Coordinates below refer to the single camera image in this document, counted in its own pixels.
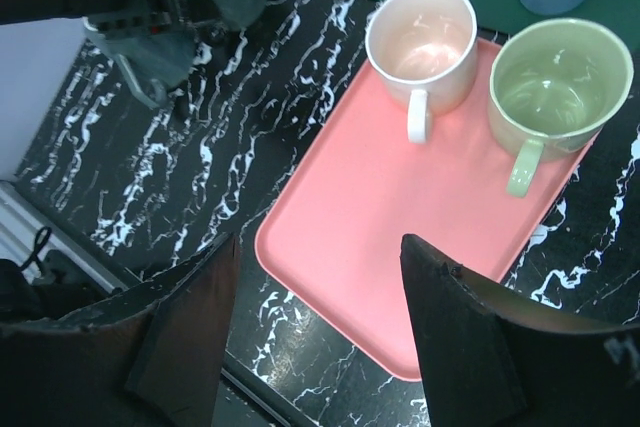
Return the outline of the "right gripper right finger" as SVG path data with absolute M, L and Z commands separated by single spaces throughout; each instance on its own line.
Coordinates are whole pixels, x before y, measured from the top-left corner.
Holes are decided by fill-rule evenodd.
M 638 325 L 527 299 L 415 234 L 400 261 L 432 425 L 638 425 Z

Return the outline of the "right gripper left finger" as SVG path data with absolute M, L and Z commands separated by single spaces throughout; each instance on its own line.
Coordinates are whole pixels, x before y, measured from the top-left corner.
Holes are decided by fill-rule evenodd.
M 209 426 L 240 247 L 225 234 L 177 266 L 59 319 L 1 326 L 5 426 Z

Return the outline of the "dark grey mug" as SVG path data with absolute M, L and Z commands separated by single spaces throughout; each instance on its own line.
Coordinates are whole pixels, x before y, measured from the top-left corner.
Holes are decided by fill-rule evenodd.
M 186 80 L 199 29 L 239 31 L 254 23 L 267 0 L 127 0 L 84 18 L 87 38 L 121 71 L 132 95 L 154 109 Z

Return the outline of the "sage green mug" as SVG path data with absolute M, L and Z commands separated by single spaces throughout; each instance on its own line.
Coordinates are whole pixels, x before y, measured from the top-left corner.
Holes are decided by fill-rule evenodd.
M 508 194 L 527 195 L 538 166 L 585 147 L 621 109 L 634 64 L 624 41 L 584 19 L 537 22 L 511 37 L 489 78 L 488 119 L 515 159 Z

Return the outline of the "pink and white mug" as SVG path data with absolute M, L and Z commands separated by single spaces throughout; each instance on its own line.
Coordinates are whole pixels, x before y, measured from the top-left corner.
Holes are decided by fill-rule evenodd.
M 470 0 L 384 0 L 365 49 L 390 96 L 406 108 L 408 140 L 423 144 L 434 119 L 469 95 L 478 67 L 478 25 Z

